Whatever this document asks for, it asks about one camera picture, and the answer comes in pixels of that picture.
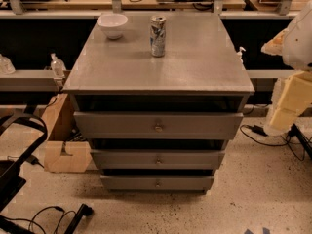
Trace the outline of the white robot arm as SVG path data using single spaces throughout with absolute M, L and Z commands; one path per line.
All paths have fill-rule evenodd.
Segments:
M 312 1 L 285 29 L 265 43 L 261 51 L 281 56 L 283 63 L 295 70 L 289 77 L 279 78 L 274 85 L 272 105 L 263 129 L 275 137 L 289 131 L 312 103 Z

